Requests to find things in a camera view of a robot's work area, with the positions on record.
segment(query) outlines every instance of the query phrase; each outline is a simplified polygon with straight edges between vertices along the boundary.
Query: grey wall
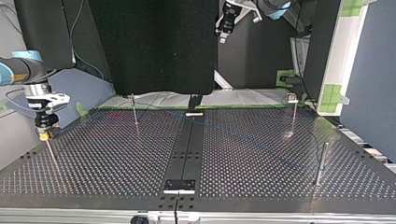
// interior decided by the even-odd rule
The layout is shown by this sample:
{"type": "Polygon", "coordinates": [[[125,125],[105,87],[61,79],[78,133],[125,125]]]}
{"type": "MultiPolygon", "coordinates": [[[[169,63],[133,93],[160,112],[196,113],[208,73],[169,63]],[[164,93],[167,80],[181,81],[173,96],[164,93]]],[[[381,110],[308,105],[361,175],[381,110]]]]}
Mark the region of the grey wall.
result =
{"type": "Polygon", "coordinates": [[[396,1],[369,6],[341,121],[396,161],[396,1]]]}
{"type": "MultiPolygon", "coordinates": [[[[12,0],[1,1],[13,6],[12,0]]],[[[18,26],[17,17],[7,9],[4,11],[18,26]]],[[[0,57],[9,58],[13,50],[25,49],[21,35],[1,11],[0,30],[0,57]]],[[[17,88],[20,87],[0,87],[0,104],[5,101],[7,91],[17,88]]],[[[38,144],[33,119],[12,110],[0,111],[0,169],[38,144]]]]}

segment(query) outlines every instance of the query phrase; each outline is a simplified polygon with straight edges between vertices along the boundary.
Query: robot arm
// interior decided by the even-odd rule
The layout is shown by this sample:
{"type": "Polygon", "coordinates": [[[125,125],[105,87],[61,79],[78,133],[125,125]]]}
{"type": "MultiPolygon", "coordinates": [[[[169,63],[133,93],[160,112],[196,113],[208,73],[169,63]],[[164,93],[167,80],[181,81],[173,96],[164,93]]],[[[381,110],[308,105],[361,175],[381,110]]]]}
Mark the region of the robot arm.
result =
{"type": "Polygon", "coordinates": [[[55,112],[65,108],[70,97],[52,91],[38,51],[16,51],[12,56],[0,58],[0,86],[22,84],[29,107],[36,113],[35,126],[40,140],[48,141],[60,129],[55,112]]]}
{"type": "Polygon", "coordinates": [[[222,12],[223,15],[216,22],[216,35],[219,35],[219,42],[224,44],[228,35],[233,32],[235,25],[240,22],[250,11],[253,12],[253,22],[257,23],[262,21],[263,12],[265,16],[272,20],[279,19],[289,8],[290,0],[265,0],[267,4],[275,4],[278,7],[263,4],[263,8],[259,9],[251,0],[226,0],[222,12]]]}

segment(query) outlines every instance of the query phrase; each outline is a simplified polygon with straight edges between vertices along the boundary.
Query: perforated metal plate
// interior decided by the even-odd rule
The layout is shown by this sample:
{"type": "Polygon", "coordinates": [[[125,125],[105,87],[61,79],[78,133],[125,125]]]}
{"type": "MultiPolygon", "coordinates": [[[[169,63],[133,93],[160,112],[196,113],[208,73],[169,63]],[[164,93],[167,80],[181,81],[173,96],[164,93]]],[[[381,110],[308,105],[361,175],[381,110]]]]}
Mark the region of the perforated metal plate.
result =
{"type": "Polygon", "coordinates": [[[293,125],[292,114],[292,108],[206,111],[194,208],[396,213],[395,175],[348,143],[326,119],[298,109],[293,125]],[[325,141],[330,143],[326,167],[315,187],[325,141]]]}
{"type": "Polygon", "coordinates": [[[67,198],[73,203],[66,207],[79,207],[77,199],[85,198],[99,203],[89,208],[103,208],[106,200],[122,208],[157,208],[154,201],[162,193],[182,118],[162,111],[141,111],[137,116],[135,125],[133,111],[95,111],[53,142],[56,162],[47,150],[18,161],[16,169],[2,174],[0,205],[8,205],[4,198],[18,196],[44,197],[36,201],[44,206],[67,198]]]}

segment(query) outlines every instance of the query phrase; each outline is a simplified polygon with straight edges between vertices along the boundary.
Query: black bracket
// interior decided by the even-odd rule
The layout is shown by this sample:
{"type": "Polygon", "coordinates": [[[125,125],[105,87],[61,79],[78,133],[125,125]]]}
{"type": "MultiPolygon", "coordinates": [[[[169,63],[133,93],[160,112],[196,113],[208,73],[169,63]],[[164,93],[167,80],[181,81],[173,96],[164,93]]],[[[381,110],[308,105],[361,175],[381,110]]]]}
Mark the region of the black bracket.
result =
{"type": "Polygon", "coordinates": [[[187,109],[187,112],[186,112],[187,117],[203,116],[204,115],[204,113],[201,110],[195,108],[196,106],[201,104],[203,98],[204,98],[203,95],[192,95],[190,97],[189,108],[187,109]]]}
{"type": "Polygon", "coordinates": [[[165,194],[195,194],[195,180],[166,180],[165,194]]]}

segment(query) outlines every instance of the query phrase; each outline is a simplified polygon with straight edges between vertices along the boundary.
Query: silver cylinder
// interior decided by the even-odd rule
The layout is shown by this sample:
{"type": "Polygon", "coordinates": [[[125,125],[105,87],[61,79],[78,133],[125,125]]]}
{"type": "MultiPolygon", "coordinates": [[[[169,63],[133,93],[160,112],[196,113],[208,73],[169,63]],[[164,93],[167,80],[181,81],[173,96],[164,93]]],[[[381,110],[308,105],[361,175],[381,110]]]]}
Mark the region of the silver cylinder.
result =
{"type": "Polygon", "coordinates": [[[24,85],[24,93],[26,96],[37,96],[50,94],[50,85],[48,83],[41,83],[35,85],[24,85]]]}

